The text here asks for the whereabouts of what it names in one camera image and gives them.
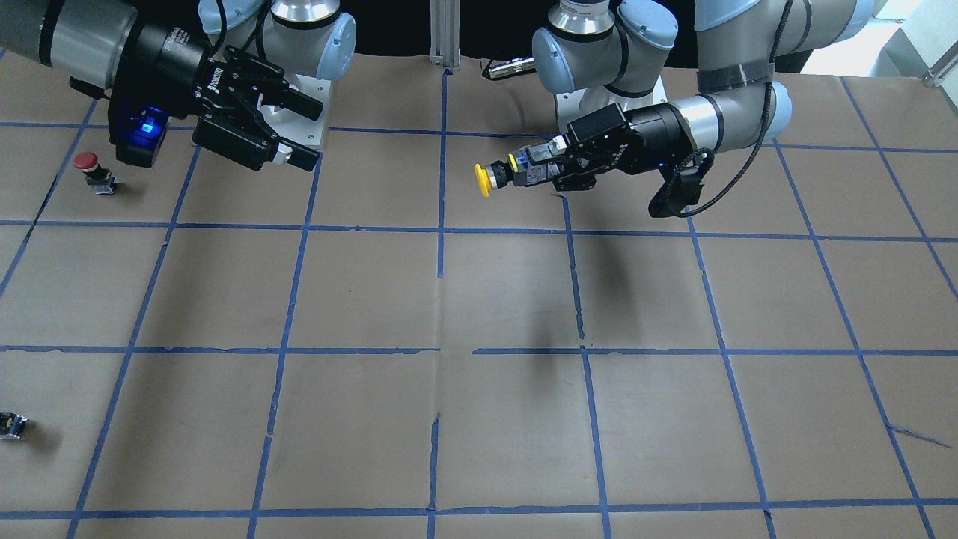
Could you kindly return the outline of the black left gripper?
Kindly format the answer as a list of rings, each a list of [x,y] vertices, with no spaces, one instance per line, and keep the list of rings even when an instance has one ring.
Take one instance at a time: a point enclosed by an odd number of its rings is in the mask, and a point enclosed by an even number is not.
[[[660,103],[624,112],[618,103],[610,103],[568,123],[564,136],[511,151],[507,164],[519,171],[560,161],[554,187],[585,191],[594,187],[599,174],[647,173],[691,153],[691,137],[674,107]]]

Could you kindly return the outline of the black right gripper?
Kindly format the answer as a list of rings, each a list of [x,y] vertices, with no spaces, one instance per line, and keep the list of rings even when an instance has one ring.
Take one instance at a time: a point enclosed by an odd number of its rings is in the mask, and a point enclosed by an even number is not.
[[[170,120],[194,116],[194,144],[246,168],[272,163],[312,172],[320,160],[320,151],[281,136],[266,117],[273,107],[317,121],[324,103],[291,88],[283,69],[249,52],[229,46],[214,59],[206,42],[182,28],[134,27],[112,101],[157,107]]]

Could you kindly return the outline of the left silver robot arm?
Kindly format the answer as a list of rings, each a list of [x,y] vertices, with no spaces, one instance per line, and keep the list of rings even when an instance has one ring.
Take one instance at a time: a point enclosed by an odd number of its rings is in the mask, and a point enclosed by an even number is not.
[[[779,136],[793,101],[775,62],[858,34],[871,1],[561,1],[531,40],[561,133],[478,166],[483,184],[588,190],[606,171],[676,174]]]

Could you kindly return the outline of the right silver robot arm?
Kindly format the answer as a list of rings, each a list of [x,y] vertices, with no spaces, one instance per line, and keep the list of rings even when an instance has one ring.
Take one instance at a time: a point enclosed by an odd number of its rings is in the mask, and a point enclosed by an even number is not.
[[[171,119],[243,167],[313,171],[356,50],[338,1],[4,1],[2,46],[105,99],[117,160],[153,167]]]

